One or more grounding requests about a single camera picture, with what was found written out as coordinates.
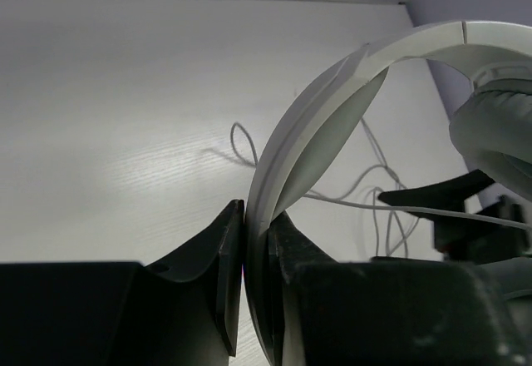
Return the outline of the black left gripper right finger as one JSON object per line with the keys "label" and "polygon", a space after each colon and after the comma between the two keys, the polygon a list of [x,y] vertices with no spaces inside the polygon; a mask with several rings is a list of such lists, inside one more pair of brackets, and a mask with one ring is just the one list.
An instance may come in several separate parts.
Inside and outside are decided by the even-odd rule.
{"label": "black left gripper right finger", "polygon": [[268,228],[268,355],[273,365],[328,365],[339,332],[339,263],[287,214]]}

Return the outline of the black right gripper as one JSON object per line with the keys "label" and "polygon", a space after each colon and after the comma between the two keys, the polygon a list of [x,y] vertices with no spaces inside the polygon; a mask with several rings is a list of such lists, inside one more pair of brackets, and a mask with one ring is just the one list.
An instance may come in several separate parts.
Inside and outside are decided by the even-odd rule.
{"label": "black right gripper", "polygon": [[[431,208],[466,212],[466,200],[495,182],[480,170],[448,181],[415,189],[384,191],[379,201],[395,207]],[[476,215],[498,217],[525,222],[522,206],[507,195]],[[525,255],[530,247],[526,230],[497,225],[479,220],[450,216],[432,216],[433,243],[445,260],[470,261],[476,265],[488,264]]]}

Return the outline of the white over-ear headphones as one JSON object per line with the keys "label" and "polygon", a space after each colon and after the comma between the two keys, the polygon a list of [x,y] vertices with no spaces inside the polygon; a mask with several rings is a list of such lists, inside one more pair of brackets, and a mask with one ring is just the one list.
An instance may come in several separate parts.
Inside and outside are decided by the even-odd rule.
{"label": "white over-ear headphones", "polygon": [[389,67],[406,59],[443,62],[473,82],[487,67],[531,58],[531,29],[493,21],[438,22],[360,47],[312,81],[268,139],[249,191],[244,278],[249,310],[268,361],[274,361],[265,300],[271,222],[332,164],[381,88]]}

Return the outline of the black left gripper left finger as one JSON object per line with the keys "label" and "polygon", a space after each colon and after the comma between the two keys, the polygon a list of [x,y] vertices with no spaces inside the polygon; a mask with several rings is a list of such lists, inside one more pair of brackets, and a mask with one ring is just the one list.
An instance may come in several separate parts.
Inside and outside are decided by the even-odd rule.
{"label": "black left gripper left finger", "polygon": [[244,252],[244,202],[230,201],[177,249],[146,266],[166,288],[162,344],[170,357],[234,357]]}

